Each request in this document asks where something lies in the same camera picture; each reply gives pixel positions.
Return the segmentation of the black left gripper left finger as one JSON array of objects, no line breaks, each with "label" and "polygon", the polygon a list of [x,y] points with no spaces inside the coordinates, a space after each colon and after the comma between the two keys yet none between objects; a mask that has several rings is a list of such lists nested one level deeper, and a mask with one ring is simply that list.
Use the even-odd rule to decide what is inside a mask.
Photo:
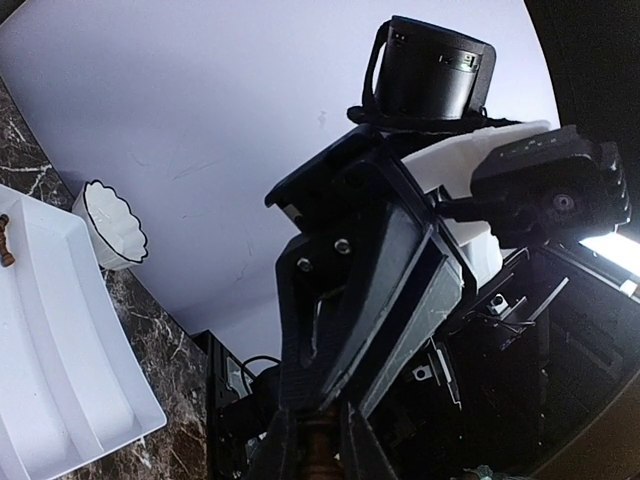
[{"label": "black left gripper left finger", "polygon": [[247,480],[296,480],[300,473],[301,414],[278,410],[244,476]]}]

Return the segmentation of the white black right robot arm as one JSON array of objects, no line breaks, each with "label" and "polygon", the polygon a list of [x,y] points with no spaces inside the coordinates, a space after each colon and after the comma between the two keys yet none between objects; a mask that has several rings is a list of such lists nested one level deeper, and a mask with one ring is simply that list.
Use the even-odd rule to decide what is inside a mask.
[{"label": "white black right robot arm", "polygon": [[462,299],[501,269],[484,222],[438,216],[495,147],[549,129],[484,110],[492,45],[395,16],[376,34],[353,128],[266,195],[298,228],[276,263],[279,405],[370,412]]}]

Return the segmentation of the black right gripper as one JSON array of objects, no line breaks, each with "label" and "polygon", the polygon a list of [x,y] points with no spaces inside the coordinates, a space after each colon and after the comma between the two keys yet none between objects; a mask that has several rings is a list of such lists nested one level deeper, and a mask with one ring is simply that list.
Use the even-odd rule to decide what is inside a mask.
[{"label": "black right gripper", "polygon": [[280,405],[369,415],[461,299],[469,261],[402,159],[428,141],[360,126],[266,195],[297,228],[276,262]]}]

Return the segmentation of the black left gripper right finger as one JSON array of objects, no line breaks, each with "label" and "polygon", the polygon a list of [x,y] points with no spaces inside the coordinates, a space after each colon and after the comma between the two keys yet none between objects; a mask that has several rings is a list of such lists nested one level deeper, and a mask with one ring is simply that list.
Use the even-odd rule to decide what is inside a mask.
[{"label": "black left gripper right finger", "polygon": [[340,457],[347,480],[397,480],[375,433],[349,402],[340,410]]}]

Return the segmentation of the white divided plastic tray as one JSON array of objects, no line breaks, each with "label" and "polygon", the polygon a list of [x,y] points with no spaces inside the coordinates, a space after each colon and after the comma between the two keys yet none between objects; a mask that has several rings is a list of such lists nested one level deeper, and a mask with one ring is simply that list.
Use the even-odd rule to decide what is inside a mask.
[{"label": "white divided plastic tray", "polygon": [[54,479],[163,428],[86,224],[1,190],[1,475]]}]

